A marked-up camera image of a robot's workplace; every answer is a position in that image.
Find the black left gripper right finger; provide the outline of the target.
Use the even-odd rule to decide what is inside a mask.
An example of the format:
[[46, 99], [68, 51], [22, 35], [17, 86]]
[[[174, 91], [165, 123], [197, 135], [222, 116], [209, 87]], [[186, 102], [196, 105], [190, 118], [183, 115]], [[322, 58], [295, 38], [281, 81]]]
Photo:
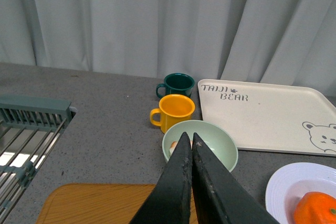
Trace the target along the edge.
[[198, 223], [278, 223], [193, 135], [192, 188]]

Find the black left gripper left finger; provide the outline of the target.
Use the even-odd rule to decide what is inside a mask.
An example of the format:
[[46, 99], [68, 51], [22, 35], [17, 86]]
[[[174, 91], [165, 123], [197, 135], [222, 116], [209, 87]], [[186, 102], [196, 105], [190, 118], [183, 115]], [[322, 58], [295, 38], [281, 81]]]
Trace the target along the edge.
[[189, 223], [191, 214], [192, 149], [182, 133], [156, 186], [131, 223]]

